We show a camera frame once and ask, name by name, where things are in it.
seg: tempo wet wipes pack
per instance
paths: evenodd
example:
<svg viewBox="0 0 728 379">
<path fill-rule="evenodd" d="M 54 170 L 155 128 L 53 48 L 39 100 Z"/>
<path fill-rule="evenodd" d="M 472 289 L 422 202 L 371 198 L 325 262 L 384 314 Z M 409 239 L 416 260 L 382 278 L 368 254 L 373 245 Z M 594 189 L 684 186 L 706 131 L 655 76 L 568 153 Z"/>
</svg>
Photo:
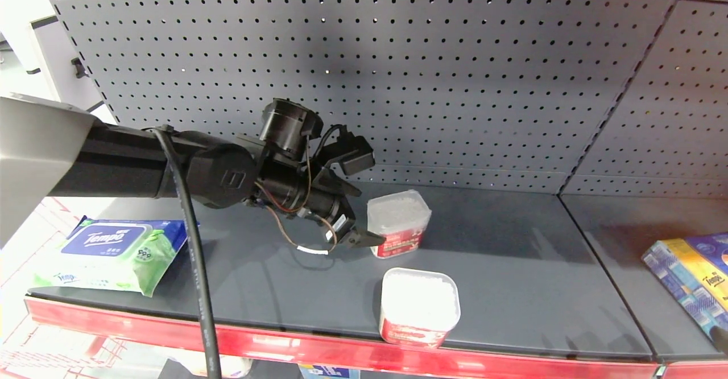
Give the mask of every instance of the tempo wet wipes pack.
<svg viewBox="0 0 728 379">
<path fill-rule="evenodd" d="M 728 232 L 658 241 L 642 260 L 705 334 L 728 329 Z"/>
<path fill-rule="evenodd" d="M 151 296 L 187 240 L 184 221 L 94 220 L 40 255 L 36 286 L 137 291 Z"/>
</svg>

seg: gray shelf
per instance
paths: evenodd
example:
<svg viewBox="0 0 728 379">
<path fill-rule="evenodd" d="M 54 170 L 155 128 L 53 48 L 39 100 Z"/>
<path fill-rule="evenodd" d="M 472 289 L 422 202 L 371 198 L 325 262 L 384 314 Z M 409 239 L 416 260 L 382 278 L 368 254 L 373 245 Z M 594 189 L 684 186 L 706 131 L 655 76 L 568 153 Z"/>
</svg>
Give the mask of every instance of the gray shelf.
<svg viewBox="0 0 728 379">
<path fill-rule="evenodd" d="M 462 317 L 445 346 L 595 358 L 645 359 L 650 348 L 588 245 L 555 196 L 486 190 L 359 184 L 366 201 L 414 188 L 432 208 L 418 252 L 375 259 L 368 249 L 303 254 L 284 242 L 265 210 L 197 205 L 219 323 L 379 338 L 379 292 L 391 267 L 446 273 Z M 177 219 L 176 200 L 119 199 L 103 218 Z M 286 221 L 302 245 L 321 244 L 310 221 Z M 153 298 L 135 293 L 44 288 L 34 296 L 93 307 L 195 319 L 187 255 Z"/>
<path fill-rule="evenodd" d="M 587 239 L 642 325 L 659 358 L 722 359 L 640 256 L 664 238 L 728 229 L 728 201 L 566 195 Z"/>
</svg>

